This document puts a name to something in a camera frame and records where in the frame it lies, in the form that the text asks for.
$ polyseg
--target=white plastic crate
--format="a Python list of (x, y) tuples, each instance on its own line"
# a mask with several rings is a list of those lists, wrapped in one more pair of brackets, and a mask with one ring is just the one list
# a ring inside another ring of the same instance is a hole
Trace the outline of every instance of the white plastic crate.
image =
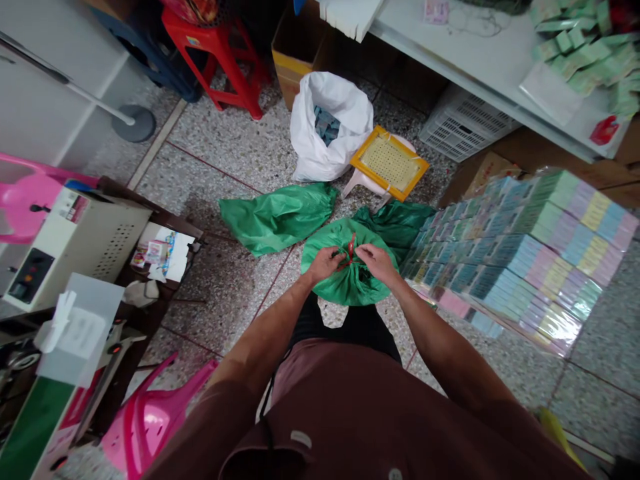
[(519, 126), (506, 113), (451, 84), (419, 138), (451, 160), (462, 162)]

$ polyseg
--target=green plastic bag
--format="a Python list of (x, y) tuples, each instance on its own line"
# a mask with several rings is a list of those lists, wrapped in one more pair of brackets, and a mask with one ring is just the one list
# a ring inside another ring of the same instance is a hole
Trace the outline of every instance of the green plastic bag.
[(380, 235), (395, 254), (398, 264), (407, 256), (425, 220), (435, 209), (421, 203), (393, 201), (371, 216), (368, 207), (361, 207), (353, 219)]
[(279, 252), (318, 230), (338, 190), (328, 183), (290, 185), (253, 200), (218, 200), (222, 220), (255, 257)]
[(322, 280), (313, 291), (321, 298), (340, 305), (371, 305), (390, 294), (380, 280), (372, 276), (367, 266), (355, 254), (355, 248), (364, 243), (372, 243), (389, 253), (393, 266), (398, 269), (395, 256), (380, 236), (352, 219), (340, 219), (325, 225), (309, 237), (302, 252), (300, 270), (306, 272), (316, 254), (324, 247), (337, 245), (339, 253), (346, 253), (338, 271)]

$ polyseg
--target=white plastic bag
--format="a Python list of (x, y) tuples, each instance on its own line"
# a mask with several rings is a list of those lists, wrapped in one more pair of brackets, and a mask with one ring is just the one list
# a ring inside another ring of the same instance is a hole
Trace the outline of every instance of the white plastic bag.
[[(315, 105), (340, 121), (338, 136), (328, 147), (315, 132)], [(373, 106), (362, 90), (329, 72), (306, 74), (291, 112), (291, 144), (298, 154), (293, 179), (331, 181), (340, 177), (372, 130)]]

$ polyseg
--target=pink plastic chair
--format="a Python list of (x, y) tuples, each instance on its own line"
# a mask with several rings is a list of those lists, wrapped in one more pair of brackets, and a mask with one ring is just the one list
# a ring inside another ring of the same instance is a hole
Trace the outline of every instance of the pink plastic chair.
[(178, 356), (175, 352), (142, 382), (120, 407), (101, 444), (107, 458), (127, 480), (138, 480), (186, 419), (193, 396), (204, 386), (218, 362), (212, 359), (177, 390), (148, 388)]
[(0, 235), (0, 242), (31, 243), (67, 180), (78, 180), (92, 188), (98, 179), (0, 153), (0, 161), (24, 165), (33, 173), (16, 183), (0, 183), (0, 209), (13, 233)]

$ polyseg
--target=white shelf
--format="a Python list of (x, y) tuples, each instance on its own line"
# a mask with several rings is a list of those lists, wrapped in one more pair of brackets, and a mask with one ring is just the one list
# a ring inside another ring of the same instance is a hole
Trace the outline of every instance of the white shelf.
[[(459, 20), (466, 18), (467, 28), (474, 32), (490, 26), (473, 18), (484, 9), (457, 0), (449, 3), (451, 24), (462, 25)], [(606, 90), (594, 91), (564, 127), (519, 90), (533, 66), (531, 50), (543, 41), (534, 32), (528, 13), (519, 17), (498, 13), (497, 21), (505, 28), (486, 37), (451, 25), (424, 23), (423, 6), (424, 0), (386, 0), (369, 32), (583, 160), (591, 163), (615, 156), (628, 123), (607, 145), (598, 146), (589, 140), (596, 124), (610, 115)]]

